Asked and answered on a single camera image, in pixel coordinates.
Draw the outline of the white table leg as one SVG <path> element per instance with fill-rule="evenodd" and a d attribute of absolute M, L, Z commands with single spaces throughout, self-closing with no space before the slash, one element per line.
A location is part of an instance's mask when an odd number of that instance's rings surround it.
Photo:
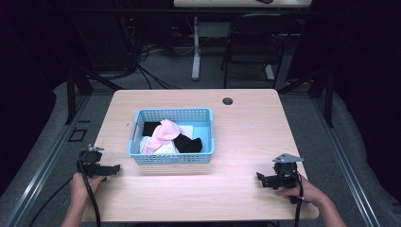
<path fill-rule="evenodd" d="M 201 66 L 201 52 L 200 52 L 200 38 L 199 38 L 199 21 L 197 17 L 194 18 L 193 37 L 194 37 L 194 57 L 193 57 L 191 78 L 193 80 L 199 80 L 200 66 Z"/>

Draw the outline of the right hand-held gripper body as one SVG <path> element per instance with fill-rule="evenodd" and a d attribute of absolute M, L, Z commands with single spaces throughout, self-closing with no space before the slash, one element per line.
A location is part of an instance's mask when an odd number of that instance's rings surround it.
<path fill-rule="evenodd" d="M 288 153 L 282 153 L 275 157 L 274 171 L 276 173 L 276 184 L 273 187 L 277 190 L 279 187 L 294 188 L 296 185 L 302 186 L 297 163 L 302 162 L 304 159 Z"/>

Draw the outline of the light background table top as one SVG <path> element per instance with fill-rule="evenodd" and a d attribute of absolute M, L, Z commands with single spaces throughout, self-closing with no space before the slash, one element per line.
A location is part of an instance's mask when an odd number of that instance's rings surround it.
<path fill-rule="evenodd" d="M 313 0 L 173 0 L 180 8 L 309 8 Z"/>

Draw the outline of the white sock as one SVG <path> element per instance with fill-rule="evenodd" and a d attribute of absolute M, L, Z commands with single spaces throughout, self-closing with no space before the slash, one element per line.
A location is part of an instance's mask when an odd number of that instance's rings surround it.
<path fill-rule="evenodd" d="M 150 140 L 149 136 L 144 136 L 140 142 L 140 152 L 142 154 L 147 154 L 146 144 Z M 175 147 L 172 141 L 164 141 L 164 143 L 151 152 L 151 154 L 175 154 L 178 153 L 178 149 Z"/>

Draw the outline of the black folding chair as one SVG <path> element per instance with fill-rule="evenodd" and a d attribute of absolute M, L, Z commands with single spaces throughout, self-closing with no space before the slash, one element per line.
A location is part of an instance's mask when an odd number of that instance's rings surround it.
<path fill-rule="evenodd" d="M 275 65 L 272 82 L 275 88 L 280 75 L 288 38 L 297 27 L 295 18 L 286 14 L 247 13 L 236 17 L 229 26 L 227 43 L 220 69 L 224 71 L 223 87 L 229 81 L 229 65 Z"/>

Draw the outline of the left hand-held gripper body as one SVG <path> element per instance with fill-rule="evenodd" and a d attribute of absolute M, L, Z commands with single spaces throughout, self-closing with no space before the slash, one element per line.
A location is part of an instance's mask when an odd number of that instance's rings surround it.
<path fill-rule="evenodd" d="M 77 160 L 78 172 L 89 177 L 97 175 L 100 169 L 100 164 L 98 162 L 101 160 L 102 150 L 103 148 L 89 144 L 83 151 L 81 151 Z"/>

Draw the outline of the black sock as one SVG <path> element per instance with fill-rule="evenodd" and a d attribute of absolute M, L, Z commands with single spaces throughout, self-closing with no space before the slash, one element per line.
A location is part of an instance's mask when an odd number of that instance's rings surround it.
<path fill-rule="evenodd" d="M 200 138 L 190 139 L 186 135 L 179 134 L 173 142 L 180 153 L 199 153 L 202 150 Z"/>
<path fill-rule="evenodd" d="M 155 129 L 160 125 L 160 122 L 145 122 L 143 126 L 143 136 L 151 136 Z"/>

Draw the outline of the person's right hand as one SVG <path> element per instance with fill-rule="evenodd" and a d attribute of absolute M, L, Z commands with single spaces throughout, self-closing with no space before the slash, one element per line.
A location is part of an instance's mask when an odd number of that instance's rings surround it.
<path fill-rule="evenodd" d="M 329 198 L 304 176 L 300 176 L 300 183 L 295 187 L 281 189 L 279 194 L 284 198 L 289 198 L 290 196 L 302 198 L 317 207 L 323 207 L 329 203 Z"/>

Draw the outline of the pink sock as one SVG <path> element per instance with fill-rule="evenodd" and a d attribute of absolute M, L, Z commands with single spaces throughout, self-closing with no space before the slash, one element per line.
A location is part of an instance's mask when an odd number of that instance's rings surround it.
<path fill-rule="evenodd" d="M 160 125 L 155 129 L 150 136 L 150 140 L 146 144 L 147 154 L 160 147 L 164 141 L 172 141 L 181 134 L 182 129 L 174 122 L 165 119 L 160 122 Z"/>

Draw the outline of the aluminium floor rail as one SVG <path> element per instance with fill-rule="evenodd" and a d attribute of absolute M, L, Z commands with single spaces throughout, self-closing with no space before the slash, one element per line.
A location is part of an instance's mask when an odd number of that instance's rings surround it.
<path fill-rule="evenodd" d="M 94 121 L 87 116 L 91 98 L 78 99 L 78 113 L 68 125 L 57 103 L 49 122 L 16 178 L 0 198 L 0 227 L 59 227 L 68 205 L 67 180 L 78 154 L 92 139 Z"/>
<path fill-rule="evenodd" d="M 322 102 L 318 99 L 312 99 L 311 102 L 332 143 L 335 159 L 366 227 L 382 227 L 371 203 L 368 200 L 365 190 L 362 188 L 354 168 L 346 155 L 345 149 L 338 138 L 336 129 L 330 127 L 324 117 Z"/>

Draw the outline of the black metal stand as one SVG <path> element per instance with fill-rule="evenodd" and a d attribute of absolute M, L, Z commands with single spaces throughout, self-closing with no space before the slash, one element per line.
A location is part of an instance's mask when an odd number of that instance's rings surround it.
<path fill-rule="evenodd" d="M 332 121 L 332 107 L 333 107 L 333 96 L 334 96 L 334 67 L 332 65 L 326 65 L 325 67 L 316 70 L 315 72 L 309 74 L 308 76 L 295 79 L 290 85 L 285 86 L 278 90 L 278 94 L 286 94 L 295 88 L 301 86 L 307 81 L 312 81 L 312 85 L 309 88 L 307 95 L 310 98 L 320 98 L 322 95 L 324 97 L 323 103 L 323 119 L 326 124 L 333 128 Z"/>
<path fill-rule="evenodd" d="M 79 89 L 84 96 L 90 96 L 94 91 L 89 79 L 94 79 L 114 91 L 122 90 L 121 86 L 103 78 L 94 70 L 90 70 L 84 66 L 79 66 L 75 61 L 70 61 L 70 71 L 66 81 L 68 104 L 66 124 L 70 124 L 77 115 L 76 89 Z"/>

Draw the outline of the person's left hand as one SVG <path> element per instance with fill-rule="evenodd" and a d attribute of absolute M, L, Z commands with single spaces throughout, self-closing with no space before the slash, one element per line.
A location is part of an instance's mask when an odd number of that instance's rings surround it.
<path fill-rule="evenodd" d="M 89 178 L 89 185 L 93 192 L 96 192 L 99 184 L 105 179 L 105 176 L 94 176 Z M 81 173 L 76 172 L 73 175 L 71 186 L 71 204 L 73 206 L 83 206 L 89 198 L 83 177 Z"/>

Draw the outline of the light blue plastic basket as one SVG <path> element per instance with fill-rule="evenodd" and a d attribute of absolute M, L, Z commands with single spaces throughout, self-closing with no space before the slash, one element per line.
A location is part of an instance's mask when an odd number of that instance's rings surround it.
<path fill-rule="evenodd" d="M 182 132 L 190 139 L 200 138 L 202 150 L 199 153 L 175 154 L 142 154 L 140 142 L 144 137 L 143 126 L 145 122 L 161 122 L 171 120 L 180 127 Z M 208 108 L 164 108 L 140 109 L 134 118 L 128 154 L 138 165 L 161 164 L 202 164 L 209 163 L 215 150 L 213 112 Z"/>

